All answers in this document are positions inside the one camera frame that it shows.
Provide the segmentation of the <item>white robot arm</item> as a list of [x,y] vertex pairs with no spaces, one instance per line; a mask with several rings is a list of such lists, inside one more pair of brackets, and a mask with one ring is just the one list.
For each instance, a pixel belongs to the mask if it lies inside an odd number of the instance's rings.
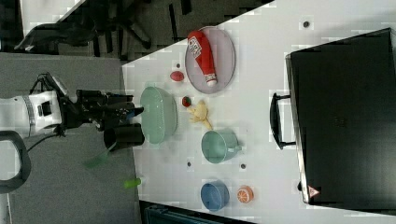
[[21,138],[47,134],[64,135],[66,130],[92,123],[99,132],[120,126],[141,114],[132,95],[77,90],[73,101],[57,91],[15,96],[1,100],[1,130]]

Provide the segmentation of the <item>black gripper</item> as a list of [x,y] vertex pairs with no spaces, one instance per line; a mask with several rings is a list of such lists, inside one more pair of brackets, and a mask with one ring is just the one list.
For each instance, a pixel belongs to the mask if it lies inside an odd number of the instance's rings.
[[98,131],[115,128],[144,111],[134,108],[133,96],[112,92],[77,90],[74,100],[64,97],[64,127],[74,129],[91,123]]

